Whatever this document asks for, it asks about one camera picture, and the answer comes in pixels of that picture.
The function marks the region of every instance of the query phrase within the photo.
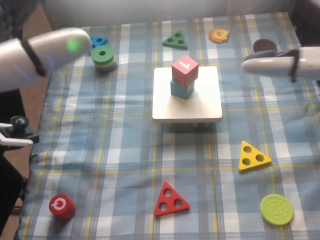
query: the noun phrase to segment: red cylinder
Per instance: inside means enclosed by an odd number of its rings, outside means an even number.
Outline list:
[[[62,221],[69,221],[76,213],[76,206],[65,194],[54,196],[49,203],[50,212]]]

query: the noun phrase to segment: green triangle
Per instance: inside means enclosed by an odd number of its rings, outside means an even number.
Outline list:
[[[175,49],[188,49],[187,42],[185,40],[185,36],[182,31],[177,31],[175,34],[172,34],[166,40],[162,42],[162,45],[165,47],[171,47]]]

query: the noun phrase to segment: green light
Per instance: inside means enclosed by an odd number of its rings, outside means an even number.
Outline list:
[[[80,50],[79,42],[73,38],[67,40],[66,47],[70,52],[78,52]]]

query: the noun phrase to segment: yellow triangle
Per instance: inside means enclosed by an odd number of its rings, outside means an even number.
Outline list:
[[[271,158],[247,143],[242,141],[239,159],[239,172],[258,168],[271,163]]]

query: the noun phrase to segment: orange cookie toy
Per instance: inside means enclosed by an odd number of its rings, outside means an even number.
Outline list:
[[[216,44],[228,42],[228,38],[229,31],[223,28],[212,29],[209,33],[209,39]]]

